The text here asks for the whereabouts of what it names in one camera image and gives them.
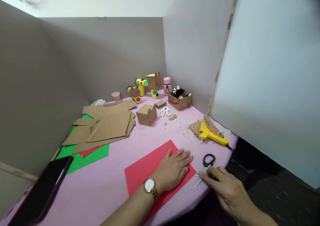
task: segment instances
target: woman's right hand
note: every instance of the woman's right hand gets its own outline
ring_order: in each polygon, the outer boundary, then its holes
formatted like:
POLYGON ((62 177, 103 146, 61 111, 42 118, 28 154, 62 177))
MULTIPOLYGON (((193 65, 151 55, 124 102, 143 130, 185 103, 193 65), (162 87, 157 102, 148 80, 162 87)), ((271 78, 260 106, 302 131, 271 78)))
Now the woman's right hand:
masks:
POLYGON ((253 204, 241 181, 228 173, 225 168, 209 168, 207 174, 210 177, 215 177, 218 181, 199 172, 202 180, 216 191, 222 208, 237 222, 243 225, 265 225, 264 223, 270 223, 271 220, 272 224, 269 225, 277 225, 271 217, 253 204))

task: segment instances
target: yellow glue gun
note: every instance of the yellow glue gun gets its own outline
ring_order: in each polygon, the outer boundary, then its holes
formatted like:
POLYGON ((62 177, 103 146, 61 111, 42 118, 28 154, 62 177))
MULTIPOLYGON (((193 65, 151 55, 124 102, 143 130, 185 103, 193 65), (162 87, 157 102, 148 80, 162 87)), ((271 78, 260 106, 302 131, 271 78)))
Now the yellow glue gun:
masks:
POLYGON ((219 133, 218 135, 211 133, 205 120, 201 122, 199 138, 201 139, 201 142, 203 142, 203 140, 206 140, 207 138, 212 139, 213 141, 222 144, 223 146, 226 146, 228 149, 233 151, 233 149, 229 146, 229 140, 226 139, 226 136, 224 135, 224 138, 220 138, 219 133))

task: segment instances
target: red paper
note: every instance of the red paper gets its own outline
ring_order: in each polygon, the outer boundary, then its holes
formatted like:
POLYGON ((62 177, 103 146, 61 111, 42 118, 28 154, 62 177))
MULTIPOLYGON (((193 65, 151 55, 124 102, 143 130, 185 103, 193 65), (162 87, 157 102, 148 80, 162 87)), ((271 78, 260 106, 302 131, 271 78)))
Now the red paper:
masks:
MULTIPOLYGON (((124 170, 126 174, 129 196, 131 196, 143 184, 143 182, 154 173, 159 163, 170 148, 172 148, 171 155, 178 151, 177 147, 170 140, 124 170)), ((189 165, 188 168, 189 172, 177 187, 171 191, 164 192, 159 196, 157 202, 149 212, 146 222, 152 218, 153 215, 193 177, 196 171, 191 165, 189 165)))
POLYGON ((95 148, 92 148, 92 149, 88 149, 86 151, 82 151, 80 152, 80 155, 82 155, 82 157, 87 157, 89 154, 93 153, 94 151, 96 151, 97 149, 101 148, 103 145, 101 146, 98 146, 98 147, 95 147, 95 148))

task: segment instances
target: hand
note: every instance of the hand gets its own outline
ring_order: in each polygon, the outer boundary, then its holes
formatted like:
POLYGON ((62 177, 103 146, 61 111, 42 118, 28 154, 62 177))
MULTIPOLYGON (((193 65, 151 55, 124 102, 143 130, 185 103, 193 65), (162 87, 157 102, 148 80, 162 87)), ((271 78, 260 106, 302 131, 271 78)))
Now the hand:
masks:
POLYGON ((262 218, 264 213, 253 204, 240 180, 223 167, 209 168, 207 174, 210 177, 216 177, 218 181, 199 172, 202 180, 216 191, 222 208, 237 222, 251 225, 250 220, 259 216, 262 218))
POLYGON ((172 149, 169 149, 156 171, 150 177, 155 181, 159 194, 177 186, 189 171, 187 165, 193 160, 193 156, 189 156, 190 150, 184 152, 182 148, 170 156, 171 152, 172 149))

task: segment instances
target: woman's left hand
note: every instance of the woman's left hand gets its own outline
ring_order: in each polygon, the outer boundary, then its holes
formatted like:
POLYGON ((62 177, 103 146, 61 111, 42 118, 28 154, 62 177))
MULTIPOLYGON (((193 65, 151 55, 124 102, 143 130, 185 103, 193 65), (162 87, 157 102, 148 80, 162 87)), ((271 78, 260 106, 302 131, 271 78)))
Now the woman's left hand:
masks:
POLYGON ((184 152, 182 148, 170 156, 171 152, 172 149, 169 149, 156 171, 150 177, 155 181, 159 194, 177 186, 189 171, 187 165, 193 160, 193 156, 190 156, 190 150, 184 152))

